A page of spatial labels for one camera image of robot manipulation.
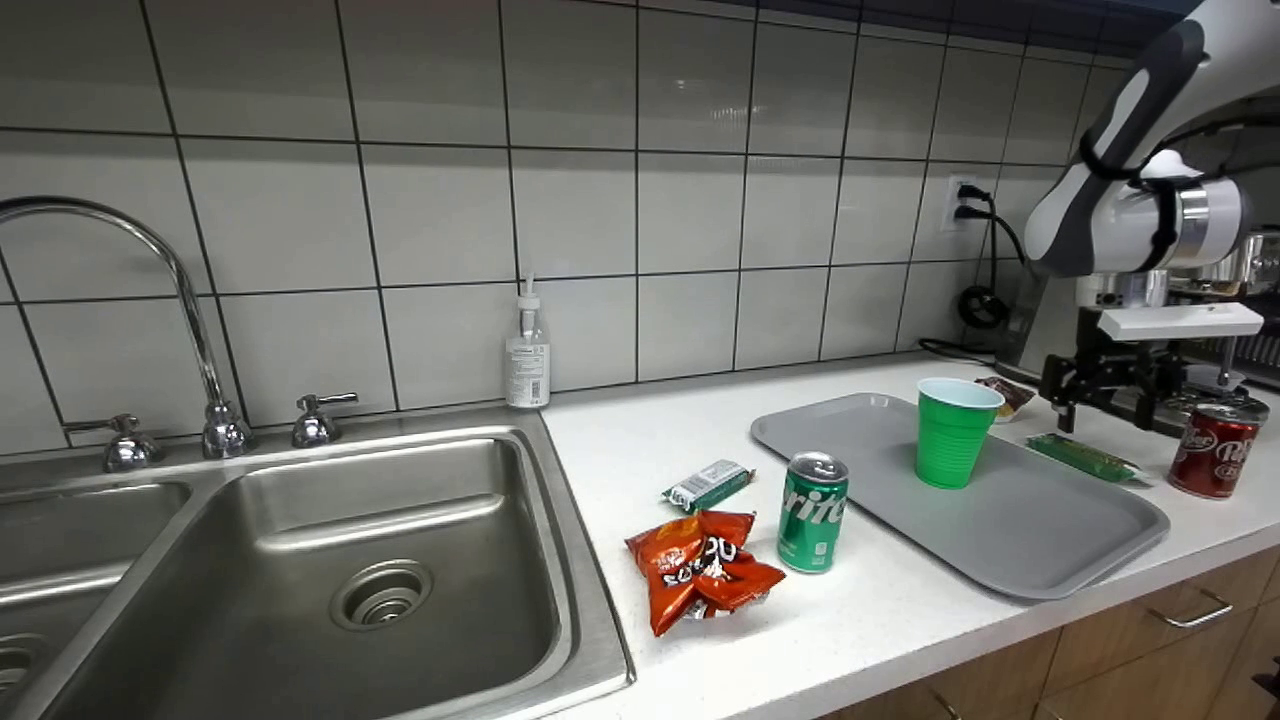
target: green plastic cup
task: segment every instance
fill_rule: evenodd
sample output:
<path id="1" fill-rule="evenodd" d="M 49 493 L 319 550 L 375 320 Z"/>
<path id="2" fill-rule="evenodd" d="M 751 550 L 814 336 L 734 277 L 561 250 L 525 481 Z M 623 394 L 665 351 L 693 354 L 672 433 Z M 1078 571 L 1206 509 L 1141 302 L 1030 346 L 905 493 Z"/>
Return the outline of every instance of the green plastic cup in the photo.
<path id="1" fill-rule="evenodd" d="M 951 377 L 928 377 L 914 383 L 914 390 L 914 475 L 934 486 L 963 486 L 973 481 L 975 458 L 984 456 L 987 429 L 1003 394 Z"/>

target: red snack bag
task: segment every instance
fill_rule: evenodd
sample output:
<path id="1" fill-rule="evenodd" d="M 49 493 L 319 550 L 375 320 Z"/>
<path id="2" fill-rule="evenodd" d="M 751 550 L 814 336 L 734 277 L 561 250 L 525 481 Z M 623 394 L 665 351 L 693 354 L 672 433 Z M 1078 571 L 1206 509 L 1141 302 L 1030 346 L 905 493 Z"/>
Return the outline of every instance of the red snack bag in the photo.
<path id="1" fill-rule="evenodd" d="M 781 568 L 742 546 L 751 525 L 755 515 L 749 513 L 701 513 L 629 538 L 647 580 L 651 634 L 665 634 L 688 612 L 734 612 L 782 580 Z"/>

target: soda can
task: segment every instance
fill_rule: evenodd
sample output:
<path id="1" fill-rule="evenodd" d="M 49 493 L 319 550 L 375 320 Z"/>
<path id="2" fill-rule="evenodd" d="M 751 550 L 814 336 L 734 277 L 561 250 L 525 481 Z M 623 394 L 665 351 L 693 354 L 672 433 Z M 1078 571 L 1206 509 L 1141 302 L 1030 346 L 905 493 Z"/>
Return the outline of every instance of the soda can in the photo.
<path id="1" fill-rule="evenodd" d="M 1251 394 L 1220 394 L 1194 402 L 1169 466 L 1169 481 L 1194 497 L 1231 497 L 1268 402 Z"/>
<path id="2" fill-rule="evenodd" d="M 787 465 L 774 556 L 791 571 L 828 571 L 835 565 L 841 521 L 848 505 L 848 466 L 828 451 L 798 451 Z"/>

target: stainless steel sink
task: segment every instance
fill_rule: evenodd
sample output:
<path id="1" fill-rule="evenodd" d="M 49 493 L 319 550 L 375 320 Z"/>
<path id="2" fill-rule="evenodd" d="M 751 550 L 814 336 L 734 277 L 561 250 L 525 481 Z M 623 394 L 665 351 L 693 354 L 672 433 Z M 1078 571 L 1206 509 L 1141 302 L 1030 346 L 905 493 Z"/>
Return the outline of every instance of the stainless steel sink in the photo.
<path id="1" fill-rule="evenodd" d="M 20 716 L 547 716 L 629 682 L 535 414 L 363 435 L 182 475 Z"/>
<path id="2" fill-rule="evenodd" d="M 0 497 L 0 716 L 87 624 L 182 497 L 178 482 Z"/>

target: cabinet handle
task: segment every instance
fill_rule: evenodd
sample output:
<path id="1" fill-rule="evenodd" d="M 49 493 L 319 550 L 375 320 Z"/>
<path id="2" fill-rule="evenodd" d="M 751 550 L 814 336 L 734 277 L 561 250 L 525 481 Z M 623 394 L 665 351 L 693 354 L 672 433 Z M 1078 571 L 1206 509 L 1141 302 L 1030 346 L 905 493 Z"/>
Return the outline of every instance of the cabinet handle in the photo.
<path id="1" fill-rule="evenodd" d="M 946 710 L 946 720 L 963 720 L 963 716 L 955 710 L 955 705 L 951 705 L 941 688 L 928 688 L 928 696 L 934 698 L 934 706 Z"/>
<path id="2" fill-rule="evenodd" d="M 1157 612 L 1169 626 L 1179 626 L 1179 632 L 1203 626 L 1203 624 L 1222 618 L 1222 614 L 1235 612 L 1231 601 L 1222 601 L 1222 596 L 1214 596 L 1214 591 L 1206 591 L 1206 587 L 1201 587 L 1201 596 L 1211 601 L 1211 606 L 1201 612 L 1201 614 L 1169 614 L 1169 612 L 1157 612 L 1157 606 L 1152 606 L 1152 612 Z"/>

